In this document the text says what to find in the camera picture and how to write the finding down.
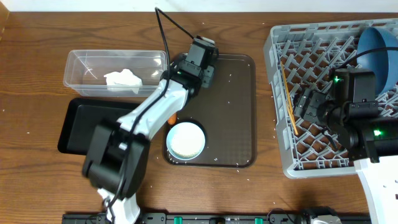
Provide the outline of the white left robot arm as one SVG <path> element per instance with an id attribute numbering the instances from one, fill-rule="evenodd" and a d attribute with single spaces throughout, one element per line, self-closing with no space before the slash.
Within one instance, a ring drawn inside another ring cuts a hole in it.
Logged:
<path id="1" fill-rule="evenodd" d="M 218 56 L 213 40 L 194 37 L 188 53 L 169 65 L 146 100 L 116 122 L 103 120 L 95 127 L 82 174 L 103 198 L 108 222 L 136 222 L 136 192 L 145 176 L 150 142 L 173 114 L 209 87 Z"/>

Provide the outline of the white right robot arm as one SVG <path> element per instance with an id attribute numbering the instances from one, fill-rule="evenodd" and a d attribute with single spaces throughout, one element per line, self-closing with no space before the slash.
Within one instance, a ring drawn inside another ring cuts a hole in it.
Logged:
<path id="1" fill-rule="evenodd" d="M 381 117 L 375 74 L 333 71 L 326 93 L 304 88 L 294 116 L 336 134 L 363 186 L 372 223 L 397 223 L 397 119 Z"/>

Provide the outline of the white tissue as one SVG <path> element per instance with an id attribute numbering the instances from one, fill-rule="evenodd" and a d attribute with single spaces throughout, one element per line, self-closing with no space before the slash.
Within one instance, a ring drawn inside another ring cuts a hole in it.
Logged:
<path id="1" fill-rule="evenodd" d="M 133 91 L 137 94 L 142 86 L 141 78 L 126 68 L 121 72 L 108 73 L 104 77 L 109 91 Z"/>

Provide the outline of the light blue rice bowl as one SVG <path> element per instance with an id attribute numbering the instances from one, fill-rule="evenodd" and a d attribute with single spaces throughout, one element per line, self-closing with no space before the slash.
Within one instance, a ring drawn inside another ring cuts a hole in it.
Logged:
<path id="1" fill-rule="evenodd" d="M 198 157 L 205 148 L 204 130 L 192 122 L 182 122 L 173 126 L 167 133 L 166 146 L 177 159 L 189 161 Z"/>

